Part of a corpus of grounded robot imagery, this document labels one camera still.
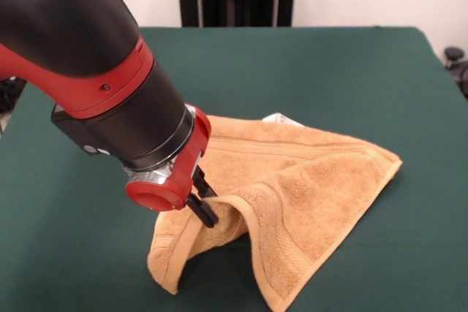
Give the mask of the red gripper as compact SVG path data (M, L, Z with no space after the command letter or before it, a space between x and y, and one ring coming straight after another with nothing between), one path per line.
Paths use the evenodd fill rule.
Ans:
M205 227L215 227L219 222L218 216L200 198L216 197L217 194L198 166L208 145L211 124L200 109L189 106L188 111L194 121L188 143L176 156L154 170L127 170L126 193L137 204L157 212L180 210L186 204ZM193 185L200 198L190 194Z

